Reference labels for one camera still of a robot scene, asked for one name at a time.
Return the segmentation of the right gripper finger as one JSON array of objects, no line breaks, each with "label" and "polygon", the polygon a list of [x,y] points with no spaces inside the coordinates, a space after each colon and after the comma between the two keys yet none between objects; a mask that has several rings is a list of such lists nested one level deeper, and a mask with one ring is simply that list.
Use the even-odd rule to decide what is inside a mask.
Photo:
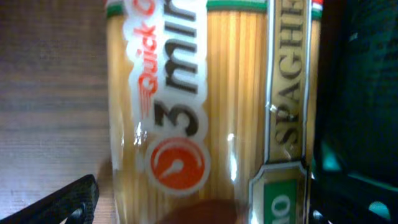
[{"label": "right gripper finger", "polygon": [[3,218],[1,224],[92,224],[99,196],[94,175],[85,175],[36,203]]}]

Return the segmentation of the orange spaghetti packet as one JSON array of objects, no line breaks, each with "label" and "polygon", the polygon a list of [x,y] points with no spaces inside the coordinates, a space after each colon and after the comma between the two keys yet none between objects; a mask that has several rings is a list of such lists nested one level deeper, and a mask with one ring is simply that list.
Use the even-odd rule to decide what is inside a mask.
[{"label": "orange spaghetti packet", "polygon": [[107,1],[119,223],[308,223],[318,0]]}]

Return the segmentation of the green food bag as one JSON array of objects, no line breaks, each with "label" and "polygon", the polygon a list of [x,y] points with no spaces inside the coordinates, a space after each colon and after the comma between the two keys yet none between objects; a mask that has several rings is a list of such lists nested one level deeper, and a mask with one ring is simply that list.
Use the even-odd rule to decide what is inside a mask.
[{"label": "green food bag", "polygon": [[310,223],[397,222],[397,0],[325,1]]}]

